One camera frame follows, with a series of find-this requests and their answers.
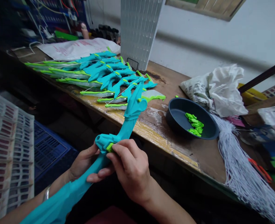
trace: workbench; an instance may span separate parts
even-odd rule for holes
[[[20,58],[20,61],[36,63],[51,60],[51,58],[38,48],[34,48],[34,51],[34,55]],[[15,51],[17,56],[26,55],[28,53],[29,51],[26,49]],[[186,140],[183,137],[176,136],[170,130],[166,122],[165,114],[168,110],[169,101],[176,95],[187,98],[180,89],[179,84],[190,79],[190,77],[152,61],[149,61],[147,71],[142,73],[148,73],[150,75],[153,82],[158,84],[154,89],[164,94],[166,99],[164,101],[150,101],[147,109],[139,116],[133,132],[155,145],[161,153],[167,155],[187,170],[221,190],[229,197],[236,199],[236,196],[226,187],[226,185],[224,185],[226,181],[226,172],[224,161],[218,149],[218,139],[203,140],[196,138],[193,140]],[[124,111],[106,108],[104,103],[97,102],[97,97],[80,95],[79,92],[83,91],[83,89],[76,85],[56,82],[55,79],[51,79],[48,75],[39,74],[56,88],[69,94],[78,102],[96,111],[116,125],[122,126],[124,122]],[[255,153],[250,146],[241,141],[240,144],[249,156],[256,161],[260,161],[260,159],[257,158],[257,153]]]

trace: plastic bag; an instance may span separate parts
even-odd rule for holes
[[[111,40],[95,38],[92,40],[75,40],[54,44],[41,44],[37,46],[54,60],[77,60],[90,54],[107,51],[107,47],[115,54],[121,52],[121,47]]]
[[[194,102],[220,117],[239,116],[248,113],[237,89],[244,69],[236,64],[216,68],[213,72],[194,77],[180,84],[181,89]]]

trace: bracelet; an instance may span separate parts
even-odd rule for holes
[[[49,198],[50,186],[51,186],[51,184],[46,188],[46,191],[45,191],[45,194],[44,194],[44,197],[43,197],[43,202],[48,200],[48,198]]]

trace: bowl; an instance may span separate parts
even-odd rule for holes
[[[194,128],[185,116],[186,113],[193,114],[204,124],[202,137],[196,136],[188,131]],[[205,140],[216,139],[219,134],[218,126],[203,107],[185,98],[173,98],[168,104],[166,121],[170,128],[177,134],[188,139],[201,138]]]

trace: hand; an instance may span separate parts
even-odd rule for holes
[[[125,139],[112,146],[116,153],[108,153],[118,179],[128,197],[144,206],[154,191],[147,154],[140,150],[133,139]]]
[[[78,179],[82,174],[84,174],[87,169],[93,164],[97,155],[100,153],[97,145],[94,144],[86,150],[83,150],[76,157],[71,168],[69,169],[68,177],[70,181]],[[87,177],[88,182],[96,183],[103,180],[105,177],[109,176],[114,172],[114,168],[108,167],[101,169],[97,174],[90,174]]]

